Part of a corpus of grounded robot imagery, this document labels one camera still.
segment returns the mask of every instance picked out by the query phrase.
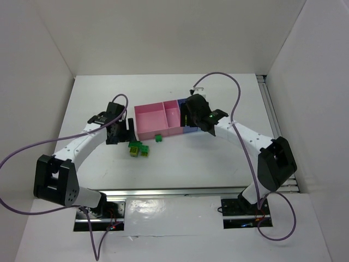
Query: robotic arm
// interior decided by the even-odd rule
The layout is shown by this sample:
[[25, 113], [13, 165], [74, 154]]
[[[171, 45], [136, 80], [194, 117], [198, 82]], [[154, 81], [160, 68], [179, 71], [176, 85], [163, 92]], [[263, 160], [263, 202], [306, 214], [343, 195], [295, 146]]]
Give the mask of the robotic arm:
[[95, 132], [97, 128], [117, 118], [124, 108], [123, 105], [109, 102], [105, 112], [93, 116], [87, 122], [82, 131], [87, 135], [74, 139], [52, 156], [42, 155], [37, 161], [34, 195], [66, 207], [89, 207], [91, 213], [97, 217], [105, 215], [108, 209], [117, 209], [117, 204], [107, 202], [104, 193], [80, 187], [76, 173], [82, 162], [103, 142], [117, 144], [136, 140], [133, 119], [128, 119], [127, 130], [124, 116]]
[[[221, 137], [241, 147], [228, 114], [216, 109], [212, 111], [205, 100], [203, 88], [191, 90], [185, 103], [180, 105], [181, 126], [199, 127], [204, 132]], [[244, 125], [235, 122], [250, 156], [258, 159], [257, 184], [260, 198], [276, 191], [294, 172], [297, 165], [290, 145], [283, 137], [272, 139], [258, 134]], [[254, 183], [242, 191], [238, 197], [242, 209], [248, 210], [256, 205], [257, 192]]]

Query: pink tray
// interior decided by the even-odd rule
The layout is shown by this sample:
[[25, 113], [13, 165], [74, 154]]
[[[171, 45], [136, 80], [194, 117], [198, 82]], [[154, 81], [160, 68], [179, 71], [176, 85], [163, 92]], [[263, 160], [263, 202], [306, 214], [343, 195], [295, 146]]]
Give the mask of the pink tray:
[[183, 134], [177, 100], [135, 106], [135, 119], [139, 140]]

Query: wall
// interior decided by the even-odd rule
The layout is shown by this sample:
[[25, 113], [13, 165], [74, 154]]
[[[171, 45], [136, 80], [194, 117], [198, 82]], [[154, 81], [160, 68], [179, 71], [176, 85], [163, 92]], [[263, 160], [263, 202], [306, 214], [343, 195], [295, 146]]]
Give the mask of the wall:
[[[0, 159], [57, 137], [72, 80], [35, 8], [26, 0], [0, 1]], [[31, 209], [36, 160], [53, 146], [23, 152], [1, 170], [0, 196], [9, 205]], [[0, 206], [0, 221], [0, 260], [14, 261], [27, 217]]]
[[35, 0], [75, 75], [267, 74], [305, 0]]
[[347, 261], [349, 2], [307, 0], [267, 85], [333, 261]]

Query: cable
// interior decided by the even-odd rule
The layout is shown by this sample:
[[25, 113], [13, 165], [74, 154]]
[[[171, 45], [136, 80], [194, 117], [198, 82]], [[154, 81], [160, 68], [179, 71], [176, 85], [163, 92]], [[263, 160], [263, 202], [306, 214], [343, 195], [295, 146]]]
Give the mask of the cable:
[[96, 259], [96, 261], [99, 260], [99, 256], [100, 256], [100, 248], [102, 246], [102, 243], [103, 243], [103, 240], [104, 238], [106, 237], [106, 235], [108, 234], [108, 232], [110, 231], [110, 229], [112, 227], [115, 227], [117, 224], [119, 224], [120, 222], [116, 222], [114, 224], [112, 224], [110, 227], [107, 227], [106, 228], [106, 231], [104, 232], [102, 238], [100, 239], [99, 241], [99, 245], [98, 245], [98, 253], [96, 251], [96, 246], [95, 246], [95, 243], [94, 243], [94, 239], [93, 239], [93, 230], [92, 230], [92, 224], [91, 224], [91, 219], [88, 215], [88, 211], [84, 208], [84, 207], [80, 207], [80, 210], [82, 212], [84, 212], [84, 214], [86, 215], [86, 218], [87, 218], [87, 223], [88, 223], [88, 228], [89, 228], [89, 235], [90, 235], [90, 238], [91, 238], [91, 244], [92, 244], [92, 249], [93, 249], [93, 253], [94, 253], [94, 258]]
[[[126, 99], [126, 105], [125, 105], [125, 108], [124, 110], [121, 112], [120, 115], [118, 115], [114, 120], [110, 121], [109, 123], [99, 127], [99, 128], [96, 128], [92, 131], [90, 131], [90, 133], [94, 133], [94, 132], [97, 132], [99, 130], [102, 130], [103, 128], [106, 128], [108, 126], [110, 126], [111, 124], [115, 123], [116, 121], [118, 121], [122, 115], [125, 113], [126, 109], [127, 109], [127, 106], [129, 104], [129, 101], [128, 101], [128, 98], [127, 96], [125, 96], [124, 94], [118, 94], [117, 96], [114, 97], [113, 101], [118, 98], [118, 97], [124, 97]], [[26, 149], [29, 149], [29, 148], [32, 148], [32, 147], [35, 147], [35, 146], [39, 146], [39, 145], [43, 145], [43, 144], [46, 144], [46, 143], [51, 143], [51, 142], [57, 142], [57, 141], [62, 141], [62, 140], [68, 140], [68, 139], [73, 139], [73, 138], [80, 138], [82, 136], [85, 136], [85, 135], [89, 135], [89, 133], [81, 133], [81, 134], [77, 134], [77, 135], [70, 135], [70, 136], [66, 136], [66, 137], [63, 137], [63, 138], [56, 138], [56, 139], [48, 139], [48, 140], [44, 140], [44, 141], [41, 141], [41, 142], [36, 142], [34, 144], [31, 144], [31, 145], [28, 145], [28, 146], [24, 146], [14, 152], [12, 152], [11, 154], [9, 154], [7, 157], [5, 157], [1, 162], [0, 162], [0, 170], [1, 168], [3, 167], [3, 165], [13, 156], [15, 156], [16, 154], [26, 150]], [[63, 210], [63, 209], [68, 209], [70, 207], [79, 207], [79, 206], [76, 206], [76, 205], [73, 205], [73, 206], [69, 206], [69, 207], [60, 207], [58, 209], [52, 209], [52, 210], [47, 210], [47, 211], [41, 211], [41, 212], [23, 212], [23, 211], [20, 211], [20, 210], [17, 210], [17, 209], [14, 209], [13, 207], [10, 207], [9, 205], [7, 205], [4, 200], [2, 198], [0, 198], [0, 204], [3, 205], [3, 207], [5, 207], [6, 209], [12, 211], [12, 212], [15, 212], [17, 214], [20, 214], [20, 215], [26, 215], [26, 216], [36, 216], [36, 215], [43, 215], [43, 214], [48, 214], [48, 213], [52, 213], [52, 212], [56, 212], [56, 211], [59, 211], [59, 210]]]
[[[252, 165], [251, 158], [250, 158], [250, 156], [249, 156], [249, 154], [248, 154], [247, 148], [246, 148], [245, 143], [244, 143], [244, 141], [243, 141], [243, 139], [242, 139], [242, 137], [241, 137], [241, 135], [240, 135], [240, 132], [239, 132], [239, 130], [237, 129], [237, 127], [236, 127], [236, 125], [235, 125], [235, 123], [234, 123], [234, 120], [233, 120], [233, 119], [234, 119], [233, 117], [234, 117], [235, 109], [236, 109], [236, 107], [238, 106], [239, 101], [240, 101], [240, 98], [241, 98], [241, 88], [240, 88], [240, 84], [239, 84], [238, 81], [237, 81], [235, 78], [233, 78], [231, 75], [228, 75], [228, 74], [222, 73], [222, 72], [212, 72], [212, 73], [206, 74], [206, 75], [204, 75], [203, 77], [201, 77], [201, 78], [194, 84], [193, 88], [195, 88], [203, 79], [205, 79], [206, 77], [208, 77], [208, 76], [210, 76], [210, 75], [224, 75], [224, 76], [227, 76], [228, 78], [230, 78], [231, 80], [233, 80], [233, 81], [235, 82], [235, 84], [237, 85], [237, 88], [238, 88], [238, 97], [237, 97], [237, 99], [236, 99], [236, 102], [235, 102], [235, 105], [234, 105], [234, 107], [233, 107], [233, 110], [231, 111], [230, 120], [231, 120], [232, 126], [233, 126], [233, 128], [234, 128], [234, 130], [235, 130], [235, 132], [236, 132], [236, 134], [237, 134], [237, 136], [238, 136], [238, 139], [239, 139], [239, 141], [240, 141], [241, 147], [242, 147], [242, 149], [243, 149], [243, 151], [244, 151], [244, 153], [245, 153], [247, 162], [248, 162], [248, 164], [249, 164], [249, 168], [250, 168], [250, 170], [251, 170], [251, 174], [252, 174], [252, 178], [253, 178], [253, 182], [254, 182], [254, 184], [255, 184], [255, 189], [256, 189], [256, 194], [257, 194], [257, 208], [260, 210], [260, 209], [262, 208], [263, 202], [266, 200], [266, 198], [267, 198], [267, 196], [269, 196], [269, 194], [267, 194], [266, 196], [264, 196], [264, 198], [263, 198], [262, 200], [260, 200], [260, 197], [261, 197], [261, 196], [260, 196], [260, 190], [259, 190], [259, 187], [258, 187], [258, 184], [257, 184], [257, 177], [256, 177], [255, 170], [254, 170], [254, 168], [253, 168], [253, 165]], [[278, 193], [278, 192], [273, 192], [273, 193], [278, 194], [278, 195], [281, 195], [281, 196], [287, 201], [287, 203], [289, 204], [289, 206], [290, 206], [290, 208], [291, 208], [291, 211], [292, 211], [292, 214], [293, 214], [293, 228], [292, 228], [291, 232], [290, 232], [287, 236], [282, 237], [282, 238], [280, 238], [280, 239], [272, 239], [271, 237], [266, 236], [266, 235], [261, 231], [261, 229], [260, 229], [260, 224], [262, 223], [262, 221], [264, 221], [264, 219], [261, 220], [261, 221], [258, 223], [257, 228], [258, 228], [258, 231], [261, 233], [261, 235], [262, 235], [263, 237], [265, 237], [266, 239], [271, 240], [271, 241], [282, 241], [282, 240], [285, 240], [285, 239], [289, 238], [289, 237], [293, 234], [294, 230], [296, 229], [296, 224], [297, 224], [296, 213], [294, 212], [293, 206], [291, 205], [291, 203], [289, 202], [289, 200], [288, 200], [284, 195], [282, 195], [281, 193]]]

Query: white wall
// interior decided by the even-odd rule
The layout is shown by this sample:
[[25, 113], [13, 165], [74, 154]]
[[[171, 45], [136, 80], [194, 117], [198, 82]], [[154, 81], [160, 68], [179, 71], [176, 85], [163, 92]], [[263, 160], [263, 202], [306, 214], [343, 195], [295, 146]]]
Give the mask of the white wall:
[[267, 74], [305, 0], [35, 0], [76, 75]]
[[[57, 137], [72, 80], [35, 8], [26, 0], [0, 1], [0, 159]], [[21, 153], [0, 171], [0, 196], [9, 205], [31, 209], [36, 160], [53, 148]], [[0, 206], [1, 262], [14, 261], [26, 222]]]
[[347, 261], [349, 236], [348, 3], [307, 0], [267, 77], [333, 261]]

